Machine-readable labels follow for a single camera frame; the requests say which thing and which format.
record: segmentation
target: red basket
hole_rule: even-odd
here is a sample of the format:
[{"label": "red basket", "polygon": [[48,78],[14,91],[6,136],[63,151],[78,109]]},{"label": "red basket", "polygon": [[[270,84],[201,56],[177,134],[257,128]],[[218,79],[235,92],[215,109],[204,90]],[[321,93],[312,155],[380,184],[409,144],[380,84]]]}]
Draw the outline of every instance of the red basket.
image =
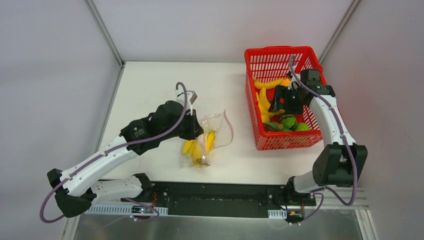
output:
[{"label": "red basket", "polygon": [[[295,55],[296,69],[294,71],[296,73],[300,73],[304,69],[319,69],[322,83],[327,84],[323,76],[323,67],[318,62],[314,50],[309,46],[269,46],[251,48],[244,52],[246,93],[258,150],[311,147],[323,139],[317,120],[307,106],[303,106],[303,114],[295,116],[298,122],[306,123],[311,129],[310,131],[267,132],[264,129],[255,93],[259,92],[259,89],[255,88],[253,77],[261,83],[285,77],[289,71],[289,58],[292,54]],[[271,120],[278,122],[278,117],[272,117]]]}]

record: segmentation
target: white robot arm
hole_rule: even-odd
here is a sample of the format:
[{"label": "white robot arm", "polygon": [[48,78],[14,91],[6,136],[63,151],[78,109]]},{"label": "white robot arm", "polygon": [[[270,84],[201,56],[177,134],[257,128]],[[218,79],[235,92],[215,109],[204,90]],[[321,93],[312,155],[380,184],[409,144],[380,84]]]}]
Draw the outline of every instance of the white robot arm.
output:
[{"label": "white robot arm", "polygon": [[289,77],[291,86],[275,87],[274,99],[270,110],[285,110],[286,114],[301,114],[303,106],[309,106],[320,128],[324,150],[312,166],[312,171],[289,178],[276,202],[281,205],[299,206],[309,200],[309,195],[324,188],[338,194],[327,186],[347,187],[353,185],[351,205],[355,200],[358,179],[364,167],[368,151],[364,145],[358,145],[347,131],[337,106],[336,94],[330,85],[321,82],[319,69],[304,69],[293,73],[293,56],[290,61]]},{"label": "white robot arm", "polygon": [[178,89],[175,93],[176,101],[167,101],[156,112],[130,122],[107,146],[83,162],[47,173],[52,188],[61,184],[54,197],[65,217],[80,215],[96,203],[121,198],[136,198],[142,202],[151,196],[153,187],[144,173],[125,179],[100,179],[117,166],[157,148],[161,141],[174,137],[193,140],[203,133],[192,106],[196,93],[186,91],[185,95]]}]

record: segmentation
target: banana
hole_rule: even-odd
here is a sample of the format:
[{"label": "banana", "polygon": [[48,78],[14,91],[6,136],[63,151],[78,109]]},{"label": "banana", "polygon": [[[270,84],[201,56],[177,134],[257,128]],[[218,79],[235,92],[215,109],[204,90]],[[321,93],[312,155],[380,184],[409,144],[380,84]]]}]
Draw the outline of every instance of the banana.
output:
[{"label": "banana", "polygon": [[267,99],[267,88],[265,86],[260,88],[259,100],[260,100],[260,104],[262,104],[263,108],[266,109],[266,111],[268,112],[268,109],[270,109],[271,103]]},{"label": "banana", "polygon": [[193,156],[193,151],[195,150],[195,147],[196,147],[196,143],[197,142],[197,140],[194,140],[194,142],[191,144],[191,146],[190,146],[190,149],[188,150],[188,156],[189,157],[191,157],[191,156]]},{"label": "banana", "polygon": [[182,155],[189,152],[190,147],[193,145],[194,140],[185,140],[184,145],[182,146]]},{"label": "banana", "polygon": [[200,146],[197,140],[195,141],[195,143],[193,143],[193,145],[193,161],[196,161],[198,159],[202,160],[202,147]]},{"label": "banana", "polygon": [[206,153],[209,153],[212,150],[212,147],[214,146],[215,141],[215,131],[210,131],[207,135],[206,139]]},{"label": "banana", "polygon": [[201,168],[202,167],[202,160],[201,159],[193,160],[193,165],[198,169]]},{"label": "banana", "polygon": [[266,89],[272,89],[272,88],[275,88],[276,86],[278,86],[281,83],[281,81],[283,81],[283,79],[284,78],[279,78],[279,79],[274,80],[274,81],[263,83],[263,82],[259,82],[256,79],[256,77],[254,77],[253,78],[253,84],[254,84],[254,87],[257,88],[257,89],[261,89],[262,87],[265,87]]},{"label": "banana", "polygon": [[259,106],[260,114],[267,115],[270,118],[274,117],[275,115],[274,113],[268,112],[268,110],[266,110],[264,106],[262,106],[261,100],[259,100],[259,94],[257,92],[256,92],[256,99],[257,99],[257,105]]},{"label": "banana", "polygon": [[262,123],[263,124],[271,121],[270,120],[270,117],[268,115],[261,114],[260,117],[262,118]]}]

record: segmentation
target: clear plastic bag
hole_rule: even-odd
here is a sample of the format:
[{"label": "clear plastic bag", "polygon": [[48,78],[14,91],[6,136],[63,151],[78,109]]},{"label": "clear plastic bag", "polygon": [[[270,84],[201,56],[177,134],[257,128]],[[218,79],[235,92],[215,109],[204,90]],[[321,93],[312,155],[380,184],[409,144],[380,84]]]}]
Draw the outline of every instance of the clear plastic bag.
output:
[{"label": "clear plastic bag", "polygon": [[199,123],[204,133],[196,140],[184,141],[180,157],[182,167],[208,167],[216,149],[233,142],[234,129],[225,110],[219,114],[207,114]]}]

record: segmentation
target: green ball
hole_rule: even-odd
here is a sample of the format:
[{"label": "green ball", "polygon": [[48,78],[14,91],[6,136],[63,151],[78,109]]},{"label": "green ball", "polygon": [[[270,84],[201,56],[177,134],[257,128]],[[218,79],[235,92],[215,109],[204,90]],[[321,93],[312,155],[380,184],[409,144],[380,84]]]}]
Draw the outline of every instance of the green ball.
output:
[{"label": "green ball", "polygon": [[311,129],[306,123],[299,122],[294,130],[295,131],[310,131]]},{"label": "green ball", "polygon": [[279,118],[279,123],[283,124],[285,128],[290,129],[292,131],[295,130],[297,122],[298,121],[296,120],[296,117],[292,114],[282,115]]}]

